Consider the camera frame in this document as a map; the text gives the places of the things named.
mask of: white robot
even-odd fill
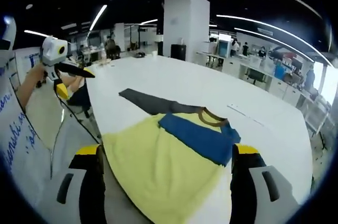
[[[88,70],[79,68],[76,63],[67,59],[68,43],[66,40],[49,36],[45,38],[42,50],[42,63],[45,65],[47,77],[53,82],[54,91],[61,98],[67,100],[68,93],[57,71],[68,72],[85,78],[95,77]]]

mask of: wall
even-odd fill
[[[163,55],[170,56],[171,45],[186,45],[186,61],[209,39],[210,2],[207,0],[164,0]]]
[[[101,30],[100,36],[101,36],[101,42],[104,44],[105,41],[107,40],[107,36],[111,36],[110,35],[110,29]]]
[[[210,2],[191,0],[190,10],[190,39],[186,61],[192,62],[194,53],[200,49],[201,43],[209,41]]]
[[[116,23],[114,28],[114,40],[116,45],[120,46],[121,52],[126,50],[125,48],[125,24]]]
[[[84,45],[84,47],[88,46],[86,38],[87,38],[87,33],[79,34],[76,36],[75,40],[76,40],[76,46],[78,50],[80,49],[81,45]]]
[[[157,39],[156,28],[148,27],[146,32],[140,32],[140,41],[147,42],[148,45],[154,45]]]
[[[163,55],[170,57],[171,45],[190,38],[190,0],[164,0]]]

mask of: clothing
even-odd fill
[[[76,91],[68,99],[67,103],[68,103],[68,105],[71,105],[71,106],[81,106],[85,110],[89,109],[91,104],[90,104],[87,84],[84,83],[84,85],[81,88],[79,88],[78,91]]]
[[[150,115],[157,115],[159,113],[195,113],[201,108],[147,95],[130,88],[123,90],[119,95],[131,101]]]
[[[221,133],[198,126],[189,120],[166,114],[158,124],[192,150],[214,162],[226,166],[231,158],[232,145],[240,142],[236,130],[227,120],[216,123]]]
[[[60,74],[61,74],[62,76],[70,77],[69,74],[68,74],[68,73],[65,73],[65,72],[60,72]],[[80,81],[80,83],[79,83],[79,89],[80,89],[81,87],[83,87],[84,85],[85,85],[85,79],[82,78],[81,81]],[[69,98],[71,98],[71,97],[73,96],[73,94],[74,94],[74,93],[72,92],[70,86],[67,87],[67,92],[68,92],[68,97],[69,97]]]
[[[207,123],[219,123],[205,111],[201,114]],[[197,113],[176,116],[221,132]],[[158,125],[163,117],[146,118],[102,140],[109,165],[135,206],[154,223],[184,223],[230,167],[216,165],[182,144]]]
[[[312,69],[310,69],[306,74],[306,79],[304,83],[304,89],[310,91],[313,87],[313,82],[315,81],[316,75]]]
[[[118,59],[120,58],[121,48],[118,45],[111,45],[106,47],[106,54],[108,59]]]
[[[248,49],[249,49],[249,47],[245,44],[245,45],[243,45],[243,55],[244,56],[247,56],[248,55]]]
[[[238,51],[239,49],[239,44],[236,42],[234,44],[231,44],[231,49],[234,50],[234,51]]]
[[[105,48],[106,50],[113,50],[115,49],[115,41],[113,39],[107,39],[105,41]]]
[[[230,50],[230,56],[233,57],[237,54],[237,52],[235,50]]]
[[[258,56],[261,57],[261,58],[264,58],[266,56],[266,52],[265,51],[259,51]]]

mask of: blue writing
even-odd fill
[[[6,103],[11,99],[11,94],[5,94],[5,96],[3,98],[1,98],[0,100],[0,112],[2,112],[2,110],[4,109]]]
[[[18,116],[18,120],[20,125],[17,125],[15,121],[10,124],[10,130],[11,130],[11,140],[8,143],[7,150],[5,152],[2,152],[2,155],[4,156],[5,162],[7,163],[7,167],[9,170],[12,169],[13,159],[14,159],[14,153],[17,146],[17,140],[21,133],[21,125],[23,124],[23,119],[25,118],[25,114],[22,112]]]
[[[33,128],[28,125],[28,129],[30,130],[31,132],[31,136],[26,136],[26,140],[31,143],[31,147],[34,149],[34,144],[35,144],[35,136],[36,136],[36,133],[35,131],[33,130]]]
[[[0,76],[2,76],[5,73],[5,67],[0,67]]]

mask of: cabinet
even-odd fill
[[[286,88],[283,100],[291,104],[292,106],[296,107],[300,96],[301,96],[301,92],[299,92],[298,89],[288,86]]]
[[[283,99],[286,92],[287,84],[279,79],[273,78],[269,88],[269,93]]]
[[[240,63],[232,59],[224,59],[222,72],[239,78]]]
[[[172,44],[170,57],[173,59],[179,59],[185,61],[186,45]]]

